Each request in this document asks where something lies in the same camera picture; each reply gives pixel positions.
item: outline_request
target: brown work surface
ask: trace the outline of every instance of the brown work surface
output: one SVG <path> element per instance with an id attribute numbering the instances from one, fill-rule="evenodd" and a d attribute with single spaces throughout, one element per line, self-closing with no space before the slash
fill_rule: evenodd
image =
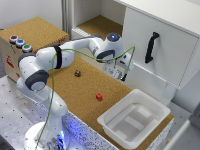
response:
<path id="1" fill-rule="evenodd" d="M 97 16 L 94 19 L 78 25 L 77 27 L 89 34 L 99 34 L 104 39 L 106 39 L 106 36 L 112 32 L 118 33 L 120 36 L 122 36 L 123 29 L 122 25 L 103 16 Z"/>
<path id="2" fill-rule="evenodd" d="M 27 20 L 15 26 L 0 31 L 0 37 L 10 42 L 10 36 L 17 35 L 19 39 L 30 44 L 34 53 L 42 47 L 61 39 L 68 34 L 40 17 Z"/>
<path id="3" fill-rule="evenodd" d="M 74 75 L 76 70 L 81 71 L 81 77 Z M 47 85 L 52 87 L 51 71 L 49 74 Z M 131 89 L 75 56 L 71 66 L 55 70 L 55 91 L 65 100 L 72 113 L 120 150 L 123 149 L 104 133 L 97 118 L 131 92 Z M 102 101 L 96 99 L 97 93 L 103 95 Z M 137 150 L 145 150 L 172 119 L 173 115 L 169 115 Z"/>

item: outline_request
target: cardboard box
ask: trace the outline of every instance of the cardboard box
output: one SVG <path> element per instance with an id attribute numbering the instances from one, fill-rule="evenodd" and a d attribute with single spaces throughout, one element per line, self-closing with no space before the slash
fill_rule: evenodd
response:
<path id="1" fill-rule="evenodd" d="M 33 52 L 41 48 L 61 45 L 69 40 L 69 35 L 49 22 L 36 17 L 0 31 L 0 51 L 7 75 L 17 82 L 21 73 L 18 58 L 22 50 L 10 44 L 10 36 L 17 35 L 33 48 Z"/>

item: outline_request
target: robotic arm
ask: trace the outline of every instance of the robotic arm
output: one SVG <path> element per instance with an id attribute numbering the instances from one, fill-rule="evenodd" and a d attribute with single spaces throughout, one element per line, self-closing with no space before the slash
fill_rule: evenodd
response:
<path id="1" fill-rule="evenodd" d="M 52 58 L 55 57 L 54 68 L 64 68 L 72 64 L 74 59 L 74 51 L 61 49 L 82 49 L 88 48 L 93 56 L 97 59 L 112 59 L 124 53 L 121 37 L 116 33 L 108 34 L 105 41 L 99 35 L 72 40 L 64 43 L 59 47 L 48 47 L 39 50 L 36 55 L 33 53 L 24 53 L 19 58 L 19 68 L 22 76 L 17 81 L 17 87 L 25 96 L 33 101 L 44 104 L 47 108 L 52 97 L 52 89 L 46 86 L 49 77 L 47 71 L 52 69 Z M 130 61 L 130 54 L 126 53 L 124 56 L 118 58 L 116 61 L 124 67 L 127 67 Z M 67 112 L 67 105 L 56 93 L 54 93 L 51 113 L 40 139 L 40 149 L 50 149 L 49 143 L 56 139 L 57 135 L 63 130 L 62 116 Z M 36 132 L 34 143 L 39 138 L 42 128 Z M 60 149 L 66 149 L 66 146 L 60 146 Z"/>

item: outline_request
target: black handle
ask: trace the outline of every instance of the black handle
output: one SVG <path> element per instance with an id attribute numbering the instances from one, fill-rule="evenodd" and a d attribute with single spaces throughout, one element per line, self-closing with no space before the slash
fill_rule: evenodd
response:
<path id="1" fill-rule="evenodd" d="M 153 32 L 153 36 L 151 37 L 150 41 L 149 41 L 149 45 L 147 48 L 147 53 L 146 53 L 146 57 L 145 57 L 145 63 L 148 64 L 150 61 L 153 60 L 153 57 L 151 57 L 151 53 L 153 50 L 153 45 L 154 45 L 154 40 L 157 39 L 160 35 L 156 32 Z"/>

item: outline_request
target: green cable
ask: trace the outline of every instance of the green cable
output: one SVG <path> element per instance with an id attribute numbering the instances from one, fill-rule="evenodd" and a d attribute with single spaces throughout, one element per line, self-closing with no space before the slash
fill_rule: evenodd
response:
<path id="1" fill-rule="evenodd" d="M 130 51 L 132 48 L 133 48 L 133 52 L 132 52 L 132 55 L 131 55 L 131 59 L 132 59 L 133 53 L 134 53 L 134 50 L 135 50 L 135 46 L 129 48 L 127 51 L 125 51 L 125 52 L 122 53 L 121 55 L 119 55 L 119 56 L 117 56 L 117 57 L 114 57 L 114 58 L 111 58 L 111 59 L 97 59 L 97 58 L 95 58 L 95 57 L 89 56 L 89 55 L 87 55 L 87 54 L 85 54 L 85 53 L 83 53 L 83 52 L 81 52 L 81 51 L 75 50 L 75 49 L 62 49 L 62 50 L 63 50 L 63 51 L 65 51 L 65 50 L 75 51 L 75 52 L 81 53 L 81 54 L 83 54 L 83 55 L 85 55 L 85 56 L 87 56 L 87 57 L 89 57 L 89 58 L 92 58 L 92 59 L 95 59 L 95 60 L 98 60 L 98 61 L 110 61 L 110 60 L 115 60 L 115 59 L 117 59 L 117 58 L 122 57 L 124 54 L 126 54 L 128 51 Z M 39 142 L 40 142 L 41 136 L 42 136 L 43 131 L 44 131 L 45 127 L 46 127 L 46 124 L 47 124 L 47 121 L 48 121 L 49 115 L 50 115 L 51 105 L 52 105 L 52 102 L 53 102 L 53 94 L 54 94 L 54 59 L 55 59 L 56 55 L 57 55 L 57 53 L 55 53 L 54 56 L 53 56 L 53 58 L 52 58 L 52 96 L 51 96 L 50 106 L 49 106 L 49 110 L 48 110 L 48 114 L 47 114 L 47 119 L 46 119 L 46 121 L 45 121 L 45 124 L 44 124 L 44 127 L 43 127 L 43 129 L 42 129 L 42 132 L 41 132 L 41 134 L 40 134 L 40 136 L 39 136 L 39 139 L 38 139 L 37 145 L 36 145 L 36 147 L 35 147 L 35 150 L 37 150 L 37 147 L 38 147 L 38 144 L 39 144 Z M 127 72 L 128 72 L 128 70 L 129 70 L 129 66 L 130 66 L 131 59 L 130 59 L 129 64 L 128 64 L 128 67 L 127 67 Z"/>

